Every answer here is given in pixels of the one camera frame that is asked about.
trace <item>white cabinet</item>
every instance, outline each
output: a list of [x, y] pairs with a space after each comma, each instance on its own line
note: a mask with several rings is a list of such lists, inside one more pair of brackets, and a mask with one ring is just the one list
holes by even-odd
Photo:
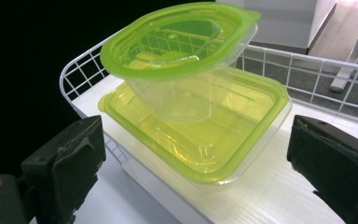
[[307, 53], [337, 0], [216, 0], [261, 13], [252, 44]]

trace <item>wire rack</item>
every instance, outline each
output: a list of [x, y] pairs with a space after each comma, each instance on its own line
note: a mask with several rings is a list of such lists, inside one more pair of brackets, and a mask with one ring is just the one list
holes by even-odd
[[[69, 62], [60, 76], [62, 95], [81, 118], [86, 115], [73, 101], [110, 76], [99, 58], [104, 41]], [[358, 64], [249, 45], [239, 57], [237, 68], [280, 81], [294, 101], [358, 118]], [[341, 68], [352, 69], [352, 76], [343, 92], [331, 92], [329, 86]], [[130, 156], [107, 135], [105, 146], [120, 164]]]

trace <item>translucent yellow-green lid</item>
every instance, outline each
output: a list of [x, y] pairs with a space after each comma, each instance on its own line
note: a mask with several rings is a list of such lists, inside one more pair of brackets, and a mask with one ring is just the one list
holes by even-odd
[[125, 79], [180, 77], [228, 65], [253, 37], [259, 18], [256, 11], [225, 3], [166, 7], [107, 39], [101, 62]]

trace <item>black background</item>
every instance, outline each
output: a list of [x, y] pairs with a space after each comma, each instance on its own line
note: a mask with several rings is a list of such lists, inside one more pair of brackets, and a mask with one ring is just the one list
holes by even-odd
[[62, 69], [144, 14], [190, 0], [0, 1], [0, 174], [80, 119], [60, 93]]

